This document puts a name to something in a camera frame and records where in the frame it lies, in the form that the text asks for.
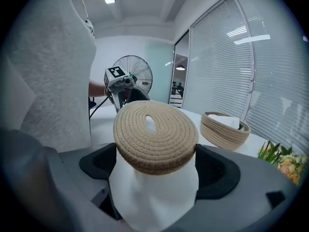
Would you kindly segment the person's grey sweatshirt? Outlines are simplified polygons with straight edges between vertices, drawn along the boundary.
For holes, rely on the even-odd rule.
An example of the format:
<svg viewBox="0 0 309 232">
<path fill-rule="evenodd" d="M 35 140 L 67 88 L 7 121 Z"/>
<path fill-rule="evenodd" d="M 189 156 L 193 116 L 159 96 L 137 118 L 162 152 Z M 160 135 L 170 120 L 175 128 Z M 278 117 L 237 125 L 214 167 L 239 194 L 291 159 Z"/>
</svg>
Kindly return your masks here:
<svg viewBox="0 0 309 232">
<path fill-rule="evenodd" d="M 36 96 L 21 131 L 59 152 L 92 145 L 88 85 L 95 54 L 83 0 L 27 2 L 1 56 Z"/>
</svg>

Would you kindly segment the yellow artificial flower bouquet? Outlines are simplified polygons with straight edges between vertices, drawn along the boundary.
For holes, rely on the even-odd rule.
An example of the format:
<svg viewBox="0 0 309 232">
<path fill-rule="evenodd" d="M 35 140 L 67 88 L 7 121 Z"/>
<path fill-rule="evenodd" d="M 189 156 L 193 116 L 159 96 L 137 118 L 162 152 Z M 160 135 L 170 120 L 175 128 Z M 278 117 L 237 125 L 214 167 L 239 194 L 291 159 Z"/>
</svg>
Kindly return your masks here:
<svg viewBox="0 0 309 232">
<path fill-rule="evenodd" d="M 306 154 L 297 155 L 293 153 L 293 148 L 281 146 L 281 155 L 277 163 L 277 169 L 284 174 L 296 186 L 299 186 L 305 175 L 305 169 L 309 163 Z"/>
</svg>

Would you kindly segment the woven rope basket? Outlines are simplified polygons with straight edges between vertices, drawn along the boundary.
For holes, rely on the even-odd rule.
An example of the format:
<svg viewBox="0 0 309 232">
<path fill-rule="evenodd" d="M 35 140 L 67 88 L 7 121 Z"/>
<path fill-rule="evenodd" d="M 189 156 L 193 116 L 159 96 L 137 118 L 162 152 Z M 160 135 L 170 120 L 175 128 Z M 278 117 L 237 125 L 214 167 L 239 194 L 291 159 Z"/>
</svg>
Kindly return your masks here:
<svg viewBox="0 0 309 232">
<path fill-rule="evenodd" d="M 240 148 L 248 139 L 251 128 L 240 121 L 241 129 L 235 129 L 210 117 L 210 115 L 225 116 L 219 112 L 205 112 L 201 115 L 200 132 L 209 142 L 219 148 L 234 151 Z"/>
</svg>

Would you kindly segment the small green potted plant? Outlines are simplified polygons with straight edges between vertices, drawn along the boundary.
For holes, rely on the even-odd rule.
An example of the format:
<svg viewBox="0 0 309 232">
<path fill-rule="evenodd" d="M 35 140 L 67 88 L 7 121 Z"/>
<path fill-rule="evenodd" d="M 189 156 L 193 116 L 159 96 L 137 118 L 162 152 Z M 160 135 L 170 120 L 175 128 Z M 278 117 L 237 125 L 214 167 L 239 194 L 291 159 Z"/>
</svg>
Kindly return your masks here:
<svg viewBox="0 0 309 232">
<path fill-rule="evenodd" d="M 273 144 L 270 140 L 267 141 L 258 151 L 257 158 L 275 165 L 281 155 L 280 146 L 280 143 Z"/>
</svg>

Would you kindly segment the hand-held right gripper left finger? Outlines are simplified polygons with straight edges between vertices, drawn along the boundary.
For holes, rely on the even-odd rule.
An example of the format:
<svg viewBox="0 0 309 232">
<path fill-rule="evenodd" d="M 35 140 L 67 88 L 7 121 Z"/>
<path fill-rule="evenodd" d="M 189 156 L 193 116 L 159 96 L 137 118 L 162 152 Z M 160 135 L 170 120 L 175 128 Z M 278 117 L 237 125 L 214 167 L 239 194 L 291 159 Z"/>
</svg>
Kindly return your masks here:
<svg viewBox="0 0 309 232">
<path fill-rule="evenodd" d="M 2 175 L 40 232 L 128 232 L 100 208 L 108 199 L 107 182 L 79 167 L 89 152 L 58 153 L 21 131 L 2 131 Z"/>
</svg>

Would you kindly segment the black standing fan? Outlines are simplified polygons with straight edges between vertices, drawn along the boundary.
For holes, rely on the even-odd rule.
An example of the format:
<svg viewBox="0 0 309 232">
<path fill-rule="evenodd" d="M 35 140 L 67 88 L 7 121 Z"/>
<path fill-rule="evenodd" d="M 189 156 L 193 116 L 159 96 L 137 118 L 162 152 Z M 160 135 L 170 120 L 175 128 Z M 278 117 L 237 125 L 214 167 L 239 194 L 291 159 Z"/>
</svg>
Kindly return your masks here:
<svg viewBox="0 0 309 232">
<path fill-rule="evenodd" d="M 143 92 L 149 93 L 153 83 L 153 74 L 149 64 L 142 58 L 135 55 L 127 55 L 118 59 L 113 67 L 121 67 L 127 73 L 133 74 L 136 86 Z"/>
</svg>

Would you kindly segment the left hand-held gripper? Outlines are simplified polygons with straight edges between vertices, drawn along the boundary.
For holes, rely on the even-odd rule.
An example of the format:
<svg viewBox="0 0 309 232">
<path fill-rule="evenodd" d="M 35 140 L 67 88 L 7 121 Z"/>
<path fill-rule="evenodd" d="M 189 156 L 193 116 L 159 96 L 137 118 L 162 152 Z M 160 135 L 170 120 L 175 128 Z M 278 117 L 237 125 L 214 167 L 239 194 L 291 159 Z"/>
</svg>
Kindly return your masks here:
<svg viewBox="0 0 309 232">
<path fill-rule="evenodd" d="M 128 73 L 120 66 L 107 68 L 104 75 L 104 84 L 107 89 L 108 97 L 113 100 L 116 112 L 123 107 L 126 103 L 126 91 L 125 88 L 134 87 L 136 81 L 133 75 Z"/>
</svg>

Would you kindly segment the person's left forearm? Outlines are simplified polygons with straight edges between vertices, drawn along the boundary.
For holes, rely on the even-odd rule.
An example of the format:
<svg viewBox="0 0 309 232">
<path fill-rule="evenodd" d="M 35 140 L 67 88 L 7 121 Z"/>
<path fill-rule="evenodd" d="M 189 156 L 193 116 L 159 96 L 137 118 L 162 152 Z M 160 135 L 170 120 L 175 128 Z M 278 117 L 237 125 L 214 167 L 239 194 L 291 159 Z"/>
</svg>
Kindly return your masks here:
<svg viewBox="0 0 309 232">
<path fill-rule="evenodd" d="M 89 81 L 89 88 L 88 88 L 88 96 L 89 97 L 103 97 L 103 96 L 106 96 L 106 87 L 105 87 L 105 85 L 90 80 Z"/>
</svg>

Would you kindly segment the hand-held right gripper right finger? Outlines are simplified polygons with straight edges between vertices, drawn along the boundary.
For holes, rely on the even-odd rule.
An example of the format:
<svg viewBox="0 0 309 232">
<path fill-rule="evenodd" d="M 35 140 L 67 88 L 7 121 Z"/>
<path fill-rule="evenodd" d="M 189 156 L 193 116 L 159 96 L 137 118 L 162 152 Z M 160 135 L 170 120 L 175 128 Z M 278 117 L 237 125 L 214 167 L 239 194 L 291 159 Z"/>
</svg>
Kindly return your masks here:
<svg viewBox="0 0 309 232">
<path fill-rule="evenodd" d="M 195 149 L 195 204 L 169 232 L 268 232 L 298 192 L 264 160 L 200 144 Z"/>
</svg>

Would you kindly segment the round beige woven mat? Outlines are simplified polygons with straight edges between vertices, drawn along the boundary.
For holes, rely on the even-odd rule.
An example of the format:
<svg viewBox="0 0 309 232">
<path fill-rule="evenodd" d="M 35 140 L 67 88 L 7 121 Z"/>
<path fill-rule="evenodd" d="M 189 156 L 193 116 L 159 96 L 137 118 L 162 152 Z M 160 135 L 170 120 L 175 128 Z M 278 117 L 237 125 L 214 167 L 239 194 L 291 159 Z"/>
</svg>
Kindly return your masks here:
<svg viewBox="0 0 309 232">
<path fill-rule="evenodd" d="M 134 101 L 114 120 L 118 152 L 134 169 L 149 175 L 175 172 L 195 153 L 198 131 L 181 110 L 155 101 Z"/>
</svg>

